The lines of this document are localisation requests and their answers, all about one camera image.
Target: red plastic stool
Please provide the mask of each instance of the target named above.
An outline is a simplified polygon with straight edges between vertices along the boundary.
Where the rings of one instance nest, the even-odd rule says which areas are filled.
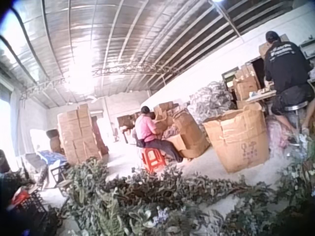
[[[153,173],[153,170],[159,166],[166,166],[164,156],[162,156],[158,149],[143,148],[141,149],[141,155],[144,166],[150,173]]]

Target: person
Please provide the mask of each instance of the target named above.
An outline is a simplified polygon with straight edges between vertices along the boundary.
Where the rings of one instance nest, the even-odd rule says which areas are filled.
[[[183,161],[182,156],[171,142],[157,138],[160,131],[152,121],[150,109],[147,106],[141,108],[141,115],[135,123],[135,131],[138,139],[144,139],[146,148],[160,149],[173,157],[177,162]]]
[[[306,117],[301,125],[302,133],[308,134],[315,110],[314,89],[308,83],[308,73],[312,67],[298,46],[292,42],[282,42],[276,32],[267,32],[266,40],[270,46],[265,56],[266,81],[273,81],[277,91],[271,111],[278,121],[297,136],[299,130],[284,116],[284,108],[308,101]]]

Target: corrugated metal roof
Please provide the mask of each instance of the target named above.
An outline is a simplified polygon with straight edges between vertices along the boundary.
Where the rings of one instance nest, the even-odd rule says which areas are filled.
[[[0,66],[21,90],[39,91],[36,97],[49,108],[89,94],[156,90],[163,86],[161,68],[183,72],[291,7],[286,0],[218,5],[208,0],[21,0],[1,23]],[[156,65],[157,74],[92,76],[95,70],[144,63]],[[167,83],[174,77],[172,71],[164,75]],[[43,85],[60,79],[67,83]]]

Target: black shirt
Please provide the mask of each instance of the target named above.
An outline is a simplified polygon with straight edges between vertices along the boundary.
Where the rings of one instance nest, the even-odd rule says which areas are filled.
[[[275,42],[266,53],[266,80],[274,81],[277,93],[305,84],[311,69],[310,63],[294,43]]]

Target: black cap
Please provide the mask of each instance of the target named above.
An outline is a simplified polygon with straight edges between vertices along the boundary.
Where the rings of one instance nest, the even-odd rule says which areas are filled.
[[[142,114],[148,114],[148,113],[150,113],[150,108],[148,108],[147,106],[141,107],[141,113],[142,113]]]
[[[268,31],[266,33],[266,40],[268,43],[273,43],[275,41],[281,41],[279,35],[274,31]]]

